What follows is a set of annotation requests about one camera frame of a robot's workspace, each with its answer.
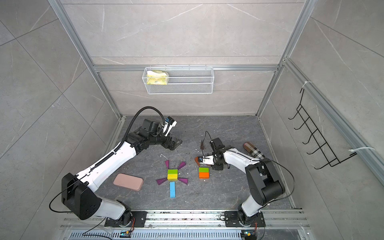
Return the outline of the orange block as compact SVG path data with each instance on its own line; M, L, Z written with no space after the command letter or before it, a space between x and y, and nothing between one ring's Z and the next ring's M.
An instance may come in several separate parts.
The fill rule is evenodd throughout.
M209 179L210 178L210 173L208 173L208 172L199 172L199 178L200 179Z

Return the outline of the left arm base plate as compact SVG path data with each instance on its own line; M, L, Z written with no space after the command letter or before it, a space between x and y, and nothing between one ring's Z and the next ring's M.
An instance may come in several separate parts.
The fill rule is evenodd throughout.
M134 228L143 228L147 219L146 211L131 211L127 215L122 216L119 220L106 219L105 227L125 228L134 226Z

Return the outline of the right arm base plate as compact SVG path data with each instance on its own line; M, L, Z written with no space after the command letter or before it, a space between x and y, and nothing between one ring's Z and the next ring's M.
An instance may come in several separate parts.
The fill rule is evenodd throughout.
M256 213L248 217L242 211L225 211L223 218L226 227L265 227L265 219L263 213Z

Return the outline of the light blue long block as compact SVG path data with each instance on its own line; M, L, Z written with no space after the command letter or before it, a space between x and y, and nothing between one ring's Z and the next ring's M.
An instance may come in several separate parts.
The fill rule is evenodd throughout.
M173 199L176 197L176 183L170 182L170 198Z

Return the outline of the yellow block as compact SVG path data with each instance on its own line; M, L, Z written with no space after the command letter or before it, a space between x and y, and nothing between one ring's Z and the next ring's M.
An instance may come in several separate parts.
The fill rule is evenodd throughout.
M177 181L178 180L178 174L168 174L167 180L168 181Z

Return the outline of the orange red wedge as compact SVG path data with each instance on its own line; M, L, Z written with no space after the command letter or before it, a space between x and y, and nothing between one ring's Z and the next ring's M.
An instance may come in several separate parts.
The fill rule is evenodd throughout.
M203 158L202 157L196 157L195 162L198 165L198 167L200 167L201 164L203 163Z

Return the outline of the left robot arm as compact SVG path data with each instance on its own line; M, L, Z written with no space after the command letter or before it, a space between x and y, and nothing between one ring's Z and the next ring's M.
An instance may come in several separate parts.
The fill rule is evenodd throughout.
M96 195L102 183L124 163L151 145L161 145L173 151L182 141L173 139L170 131L177 122L167 117L165 123L145 119L142 126L127 136L102 159L73 175L62 178L62 203L80 220L102 217L126 226L131 222L131 209L120 201L112 201Z

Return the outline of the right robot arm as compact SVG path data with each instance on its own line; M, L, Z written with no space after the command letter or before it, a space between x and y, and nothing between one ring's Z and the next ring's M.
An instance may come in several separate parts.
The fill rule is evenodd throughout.
M216 171L222 171L225 165L236 167L247 176L250 196L239 207L241 221L255 217L263 207L286 192L274 162L252 143L243 144L249 155L234 147L226 147L219 138L211 140L210 146L213 152L203 157L203 164L210 165Z

